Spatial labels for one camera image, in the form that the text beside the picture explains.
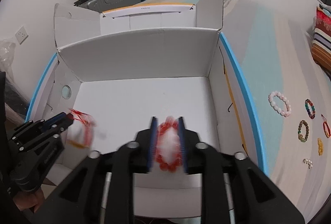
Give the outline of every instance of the round hole in box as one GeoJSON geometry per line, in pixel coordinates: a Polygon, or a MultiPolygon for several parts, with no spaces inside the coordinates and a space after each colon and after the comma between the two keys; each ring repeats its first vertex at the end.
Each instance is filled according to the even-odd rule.
{"type": "Polygon", "coordinates": [[[62,88],[62,97],[68,100],[71,97],[71,88],[68,85],[62,88]]]}

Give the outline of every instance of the white beaded bracelet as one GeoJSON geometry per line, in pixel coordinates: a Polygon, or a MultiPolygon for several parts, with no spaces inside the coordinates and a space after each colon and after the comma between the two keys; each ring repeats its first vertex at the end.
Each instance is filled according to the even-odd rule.
{"type": "Polygon", "coordinates": [[[292,112],[290,101],[280,92],[277,92],[277,91],[271,92],[269,94],[269,102],[270,102],[270,105],[275,109],[275,111],[277,111],[280,115],[282,115],[284,117],[288,117],[292,112]],[[286,104],[287,112],[285,112],[280,107],[278,107],[278,105],[273,100],[274,96],[277,96],[279,99],[281,99],[286,104]]]}

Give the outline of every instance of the pillow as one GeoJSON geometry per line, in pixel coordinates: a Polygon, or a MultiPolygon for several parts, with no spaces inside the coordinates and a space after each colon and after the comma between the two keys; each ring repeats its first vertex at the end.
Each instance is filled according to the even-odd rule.
{"type": "Polygon", "coordinates": [[[316,63],[331,71],[331,13],[321,5],[316,12],[312,57],[316,63]]]}

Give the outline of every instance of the bracelet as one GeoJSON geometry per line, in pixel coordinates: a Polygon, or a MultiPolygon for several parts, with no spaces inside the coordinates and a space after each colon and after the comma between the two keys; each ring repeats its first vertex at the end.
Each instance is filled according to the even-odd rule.
{"type": "Polygon", "coordinates": [[[297,131],[297,134],[298,134],[298,138],[301,142],[306,142],[307,139],[308,139],[308,135],[309,135],[309,127],[308,127],[308,123],[305,121],[305,120],[301,120],[300,123],[299,123],[299,128],[298,128],[298,131],[297,131]],[[301,127],[302,127],[302,124],[305,125],[306,127],[306,136],[305,138],[303,138],[302,134],[301,134],[301,127]]]}
{"type": "Polygon", "coordinates": [[[280,92],[277,92],[277,91],[271,92],[269,94],[269,102],[270,102],[271,107],[273,107],[281,116],[288,117],[292,112],[290,101],[280,92]],[[287,112],[285,112],[280,107],[278,107],[278,105],[273,100],[274,96],[277,96],[279,99],[281,99],[286,104],[287,112]]]}
{"type": "Polygon", "coordinates": [[[321,138],[317,138],[317,144],[318,144],[318,155],[323,155],[323,142],[321,138]]]}
{"type": "Polygon", "coordinates": [[[303,159],[302,161],[303,163],[307,163],[308,164],[308,168],[312,168],[312,161],[310,159],[303,159]]]}
{"type": "MultiPolygon", "coordinates": [[[[178,122],[176,120],[173,120],[172,117],[167,117],[165,122],[162,123],[161,125],[159,125],[159,127],[158,127],[158,130],[157,130],[158,139],[160,137],[162,137],[165,134],[165,132],[170,128],[174,128],[177,131],[178,122]]],[[[159,140],[157,141],[156,153],[155,153],[156,162],[158,162],[160,164],[160,169],[164,172],[169,171],[169,172],[174,173],[176,171],[177,167],[182,164],[179,137],[178,137],[177,143],[178,143],[176,145],[177,151],[176,151],[176,153],[174,153],[175,160],[172,163],[167,163],[166,161],[163,160],[163,157],[161,155],[161,150],[159,149],[160,142],[159,142],[159,140]]]]}
{"type": "Polygon", "coordinates": [[[309,117],[310,117],[311,119],[314,119],[314,117],[315,117],[315,107],[314,107],[314,105],[312,104],[312,101],[309,100],[309,99],[307,99],[307,100],[305,101],[305,106],[306,106],[306,110],[307,110],[307,112],[308,112],[309,117]],[[310,110],[309,110],[308,104],[312,107],[312,114],[311,114],[311,112],[310,112],[310,110]]]}
{"type": "Polygon", "coordinates": [[[326,135],[327,138],[330,138],[330,136],[331,136],[331,132],[330,132],[329,125],[328,125],[328,123],[326,122],[326,118],[325,118],[323,115],[321,115],[321,116],[322,116],[322,118],[323,118],[323,120],[324,120],[324,122],[323,122],[323,130],[324,130],[324,133],[325,133],[325,135],[326,135]]]}

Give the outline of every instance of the brown beaded bracelet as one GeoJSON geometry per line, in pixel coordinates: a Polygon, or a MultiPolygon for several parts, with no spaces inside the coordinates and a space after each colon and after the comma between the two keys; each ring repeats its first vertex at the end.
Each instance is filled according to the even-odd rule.
{"type": "Polygon", "coordinates": [[[301,120],[300,123],[299,123],[299,128],[298,128],[298,131],[297,131],[297,134],[298,134],[298,138],[301,142],[306,142],[307,139],[308,139],[308,135],[309,135],[309,127],[308,127],[308,123],[305,121],[305,120],[301,120]],[[306,127],[306,136],[305,138],[303,138],[302,134],[301,134],[301,128],[302,128],[302,124],[305,125],[306,127]]]}

